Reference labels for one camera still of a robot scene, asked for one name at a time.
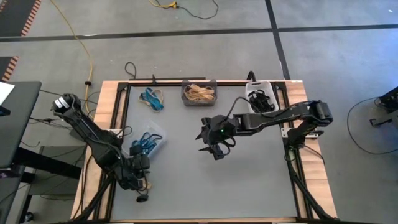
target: rubber band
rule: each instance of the rubber band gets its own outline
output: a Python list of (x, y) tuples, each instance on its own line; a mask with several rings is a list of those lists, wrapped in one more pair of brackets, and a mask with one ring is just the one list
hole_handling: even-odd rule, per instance
[(188, 100), (214, 100), (215, 91), (211, 86), (199, 87), (191, 84), (184, 88), (184, 95)]

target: wooden table edge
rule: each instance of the wooden table edge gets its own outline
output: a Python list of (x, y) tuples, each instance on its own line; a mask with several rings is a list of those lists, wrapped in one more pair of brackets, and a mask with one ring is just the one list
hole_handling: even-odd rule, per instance
[[(196, 82), (208, 82), (209, 80), (195, 80)], [(247, 81), (250, 82), (249, 80), (217, 80), (217, 82), (228, 82), (228, 83), (241, 83), (242, 81)], [(302, 80), (258, 80), (258, 81), (269, 81), (269, 82), (285, 82), (287, 90), (293, 90), (293, 85), (302, 85), (303, 86), (303, 81)], [(157, 80), (157, 83), (167, 83), (167, 82), (173, 82), (173, 83), (179, 83), (182, 82), (182, 80)], [(107, 108), (107, 111), (101, 111), (101, 110), (96, 110), (95, 113), (95, 123), (103, 129), (109, 129), (110, 124), (111, 124), (111, 117), (113, 110), (109, 110), (109, 107), (111, 106), (113, 108), (115, 99), (116, 99), (116, 92), (118, 88), (119, 83), (152, 83), (152, 80), (115, 80), (115, 81), (104, 81), (101, 87), (101, 93), (99, 94), (99, 99), (98, 99), (98, 105), (97, 108)], [(304, 100), (307, 100), (307, 95), (305, 93), (304, 87), (302, 87), (303, 93), (296, 93), (298, 95), (302, 95), (301, 97), (304, 98)], [(288, 93), (288, 99), (290, 104), (296, 103), (295, 100), (293, 99), (294, 94), (289, 94)], [(90, 170), (92, 172), (93, 168), (99, 169), (99, 167), (96, 165), (96, 167), (89, 167), (88, 171), (88, 176), (93, 178), (92, 175), (90, 175)], [(328, 179), (326, 177), (327, 182), (327, 191), (330, 193), (330, 186), (328, 184)], [(80, 202), (80, 187), (78, 186), (78, 190), (76, 192), (76, 197), (75, 197), (75, 202), (73, 204), (73, 209), (72, 209), (72, 214), (71, 218), (76, 212), (77, 206)], [(103, 201), (101, 203), (101, 208), (100, 208), (100, 213), (99, 213), (99, 218), (104, 218), (105, 217), (105, 212), (106, 212), (106, 205), (109, 203), (108, 202), (108, 194), (109, 194), (109, 189), (107, 192), (104, 194)], [(335, 212), (335, 206), (333, 203), (333, 198), (330, 195), (326, 196), (327, 199), (332, 206), (328, 205), (328, 208), (326, 208), (326, 212), (328, 212), (332, 216), (336, 216)], [(87, 197), (86, 192), (85, 192), (85, 203), (90, 202), (92, 197)], [(299, 202), (299, 207), (302, 209), (304, 206), (303, 202)], [(112, 222), (293, 222), (295, 221), (295, 217), (264, 217), (264, 218), (216, 218), (216, 219), (170, 219), (170, 220), (111, 220)]]

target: black desk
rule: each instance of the black desk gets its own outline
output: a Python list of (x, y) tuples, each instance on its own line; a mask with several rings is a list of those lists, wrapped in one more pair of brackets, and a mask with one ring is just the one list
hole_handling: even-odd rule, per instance
[(34, 180), (34, 174), (24, 172), (25, 166), (74, 179), (79, 179), (81, 172), (77, 166), (19, 147), (42, 84), (8, 83), (15, 87), (2, 104), (11, 114), (0, 117), (0, 172), (11, 168), (19, 177), (0, 179), (0, 223), (6, 221), (19, 183), (31, 183)]

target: gray basket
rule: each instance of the gray basket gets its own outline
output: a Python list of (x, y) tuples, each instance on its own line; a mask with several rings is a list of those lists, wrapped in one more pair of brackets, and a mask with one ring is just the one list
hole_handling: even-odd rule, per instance
[[(188, 100), (184, 94), (184, 89), (187, 85), (191, 84), (195, 84), (202, 88), (207, 86), (212, 87), (214, 89), (214, 96), (215, 96), (214, 100)], [(217, 81), (210, 80), (208, 82), (201, 82), (201, 81), (191, 82), (188, 80), (183, 80), (181, 84), (181, 99), (184, 102), (185, 106), (213, 106), (217, 100)]]

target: white container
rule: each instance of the white container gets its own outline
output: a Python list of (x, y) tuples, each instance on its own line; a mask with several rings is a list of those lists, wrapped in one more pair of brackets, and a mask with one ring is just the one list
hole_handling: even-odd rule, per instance
[[(264, 93), (269, 96), (268, 103), (271, 105), (273, 104), (275, 106), (273, 111), (279, 110), (278, 102), (276, 101), (274, 91), (272, 91), (272, 85), (269, 81), (259, 81), (259, 82), (249, 82), (246, 84), (246, 92), (245, 92), (245, 97), (247, 100), (249, 100), (249, 94), (252, 91), (256, 90), (262, 90)], [(250, 103), (248, 103), (249, 111), (250, 113), (255, 113), (254, 110), (251, 108)]]
[(154, 156), (154, 154), (156, 154), (156, 152), (165, 144), (167, 140), (166, 132), (152, 120), (145, 120), (141, 124), (134, 125), (134, 127), (131, 128), (132, 128), (131, 134), (125, 136), (123, 140), (123, 145), (127, 144), (128, 147), (122, 147), (123, 153), (127, 157), (132, 157), (129, 155), (132, 142), (134, 140), (139, 141), (145, 132), (148, 132), (149, 134), (158, 134), (163, 137), (161, 140), (156, 141), (157, 144), (155, 148), (151, 150), (151, 152), (148, 154), (149, 158)]

